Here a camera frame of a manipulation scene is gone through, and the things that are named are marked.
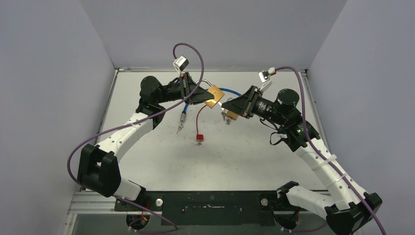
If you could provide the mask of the brass padlock short shackle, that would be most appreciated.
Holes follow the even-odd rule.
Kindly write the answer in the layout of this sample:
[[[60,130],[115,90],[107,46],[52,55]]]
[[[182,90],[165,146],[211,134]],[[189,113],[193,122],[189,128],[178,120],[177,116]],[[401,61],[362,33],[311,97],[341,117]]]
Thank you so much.
[[[225,95],[224,92],[219,87],[217,87],[216,85],[213,85],[212,83],[210,83],[209,81],[205,79],[202,79],[202,82],[209,85],[209,88],[207,91],[213,95],[212,99],[206,100],[204,103],[210,109],[212,109],[214,106],[222,107],[222,103],[220,102],[220,100],[224,97]]]

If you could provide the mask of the blue cable lock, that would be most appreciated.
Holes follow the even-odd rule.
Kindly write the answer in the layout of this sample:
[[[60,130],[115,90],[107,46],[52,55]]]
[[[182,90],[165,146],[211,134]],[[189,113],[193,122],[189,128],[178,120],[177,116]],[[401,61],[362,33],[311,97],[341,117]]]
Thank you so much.
[[[236,91],[234,91],[234,90],[231,90],[231,89],[226,89],[226,88],[220,88],[220,89],[221,89],[223,92],[228,92],[228,93],[231,93],[231,94],[234,94],[234,95],[237,95],[237,96],[240,96],[240,95],[241,95],[240,93],[238,93],[238,92],[236,92]],[[179,124],[180,124],[181,122],[182,122],[183,124],[185,123],[187,108],[188,108],[188,104],[185,104],[184,109],[183,109],[183,111],[182,111],[182,113],[181,113],[181,116],[180,116]]]

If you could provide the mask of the blue lock keys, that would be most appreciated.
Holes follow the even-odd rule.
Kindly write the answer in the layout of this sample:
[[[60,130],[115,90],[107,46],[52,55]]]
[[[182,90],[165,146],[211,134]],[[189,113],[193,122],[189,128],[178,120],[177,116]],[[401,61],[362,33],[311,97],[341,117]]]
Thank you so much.
[[[178,130],[177,130],[177,134],[183,129],[183,127],[184,127],[184,125],[183,125],[183,123],[181,122],[180,124],[179,124],[179,126],[178,126]]]

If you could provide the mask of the red cable padlock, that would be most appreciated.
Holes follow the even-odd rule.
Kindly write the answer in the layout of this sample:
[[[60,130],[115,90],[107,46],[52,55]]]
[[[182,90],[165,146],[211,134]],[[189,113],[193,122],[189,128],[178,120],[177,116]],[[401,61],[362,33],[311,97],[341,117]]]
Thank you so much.
[[[196,121],[195,121],[195,124],[196,124],[196,142],[203,142],[204,141],[204,135],[203,134],[201,134],[200,133],[200,131],[199,131],[199,116],[200,116],[200,113],[202,112],[202,110],[205,108],[205,107],[207,107],[207,105],[204,105],[199,111],[198,111],[198,113],[197,113],[197,115],[196,115]]]

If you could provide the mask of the brass padlock long shackle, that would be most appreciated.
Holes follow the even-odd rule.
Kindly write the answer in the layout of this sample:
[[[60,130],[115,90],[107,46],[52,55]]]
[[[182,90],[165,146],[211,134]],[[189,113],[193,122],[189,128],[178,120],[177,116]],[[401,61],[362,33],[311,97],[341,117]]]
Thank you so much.
[[[231,111],[228,111],[227,112],[227,117],[230,118],[230,119],[232,119],[232,120],[236,120],[238,118],[238,115],[235,114],[235,113],[233,113],[233,112],[231,112]]]

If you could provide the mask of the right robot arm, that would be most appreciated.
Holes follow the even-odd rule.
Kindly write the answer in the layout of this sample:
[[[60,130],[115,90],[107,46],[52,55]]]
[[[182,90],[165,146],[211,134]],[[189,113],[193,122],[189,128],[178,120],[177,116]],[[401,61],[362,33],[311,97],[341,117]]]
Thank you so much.
[[[340,166],[325,146],[316,129],[305,120],[297,104],[303,98],[291,89],[281,90],[275,101],[263,98],[258,87],[222,104],[244,118],[258,116],[268,121],[290,150],[315,173],[328,191],[323,195],[290,181],[277,190],[277,205],[283,210],[300,207],[323,218],[338,235],[351,235],[370,221],[378,221],[376,212],[382,199],[368,193]]]

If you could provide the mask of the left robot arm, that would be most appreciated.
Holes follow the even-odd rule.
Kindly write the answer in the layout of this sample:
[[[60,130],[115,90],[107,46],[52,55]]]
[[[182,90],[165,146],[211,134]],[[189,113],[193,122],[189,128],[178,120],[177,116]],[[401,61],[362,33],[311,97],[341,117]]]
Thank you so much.
[[[166,109],[161,103],[183,100],[188,105],[200,104],[214,98],[199,87],[188,72],[166,85],[154,76],[147,76],[140,84],[139,105],[121,129],[96,145],[86,144],[80,154],[77,181],[105,197],[127,199],[134,211],[145,207],[145,188],[122,178],[119,162],[128,150],[162,121]]]

